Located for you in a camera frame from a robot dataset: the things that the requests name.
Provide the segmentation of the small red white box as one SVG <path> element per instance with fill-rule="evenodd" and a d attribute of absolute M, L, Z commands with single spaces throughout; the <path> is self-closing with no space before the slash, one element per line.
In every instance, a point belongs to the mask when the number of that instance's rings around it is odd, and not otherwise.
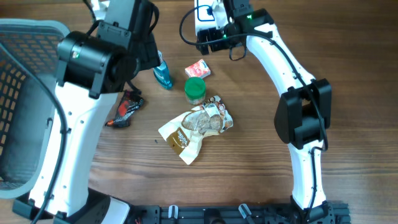
<path fill-rule="evenodd" d="M 205 78 L 211 74 L 211 70 L 207 63 L 200 59 L 196 63 L 192 64 L 191 66 L 185 68 L 185 73 L 190 77 L 198 77 L 198 78 Z"/>

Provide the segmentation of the black red snack wrapper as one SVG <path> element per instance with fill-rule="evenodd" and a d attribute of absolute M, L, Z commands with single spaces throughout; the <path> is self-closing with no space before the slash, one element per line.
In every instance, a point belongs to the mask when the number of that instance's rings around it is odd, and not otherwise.
<path fill-rule="evenodd" d="M 141 91 L 125 90 L 118 105 L 114 119 L 107 121 L 104 125 L 112 128 L 125 128 L 130 126 L 131 116 L 144 104 Z"/>

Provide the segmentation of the green lid jar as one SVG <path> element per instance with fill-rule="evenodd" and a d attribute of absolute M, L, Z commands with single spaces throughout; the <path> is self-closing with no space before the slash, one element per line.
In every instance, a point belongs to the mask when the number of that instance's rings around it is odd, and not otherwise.
<path fill-rule="evenodd" d="M 199 105 L 205 99 L 205 81 L 198 77 L 191 77 L 185 82 L 184 91 L 187 101 L 190 104 Z"/>

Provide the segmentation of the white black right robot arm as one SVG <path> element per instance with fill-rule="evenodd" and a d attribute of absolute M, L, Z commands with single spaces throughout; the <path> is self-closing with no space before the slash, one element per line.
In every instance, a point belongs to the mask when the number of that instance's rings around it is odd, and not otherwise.
<path fill-rule="evenodd" d="M 274 126 L 289 148 L 294 186 L 290 203 L 264 209 L 264 222 L 334 223 L 322 186 L 321 155 L 328 149 L 331 85 L 295 59 L 265 9 L 249 1 L 195 1 L 196 47 L 203 54 L 243 47 L 270 76 L 279 94 Z"/>

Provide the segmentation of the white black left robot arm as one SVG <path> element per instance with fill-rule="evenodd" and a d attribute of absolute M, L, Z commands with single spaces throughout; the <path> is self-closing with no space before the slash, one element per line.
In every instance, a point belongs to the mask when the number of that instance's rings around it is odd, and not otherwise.
<path fill-rule="evenodd" d="M 33 188 L 12 210 L 32 223 L 132 223 L 134 207 L 90 189 L 88 179 L 101 130 L 118 93 L 140 71 L 160 63 L 153 29 L 159 9 L 150 1 L 111 1 L 86 32 L 57 47 L 56 85 L 48 91 L 57 117 Z"/>

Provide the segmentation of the white brown cookie bag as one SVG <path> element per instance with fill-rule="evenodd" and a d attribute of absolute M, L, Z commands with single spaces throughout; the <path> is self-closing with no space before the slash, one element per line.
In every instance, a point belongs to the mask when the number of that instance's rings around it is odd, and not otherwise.
<path fill-rule="evenodd" d="M 233 119 L 222 99 L 215 95 L 202 104 L 172 119 L 159 133 L 171 149 L 190 165 L 199 155 L 202 141 L 233 127 Z"/>

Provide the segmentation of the blue mouthwash bottle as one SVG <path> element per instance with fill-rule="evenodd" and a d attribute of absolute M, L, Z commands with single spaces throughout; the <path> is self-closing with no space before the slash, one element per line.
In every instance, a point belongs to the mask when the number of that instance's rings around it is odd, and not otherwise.
<path fill-rule="evenodd" d="M 160 59 L 160 65 L 158 67 L 153 68 L 155 79 L 163 88 L 165 88 L 166 90 L 170 90 L 173 87 L 173 83 L 169 73 L 169 68 L 162 56 L 161 51 L 158 51 L 158 55 Z"/>

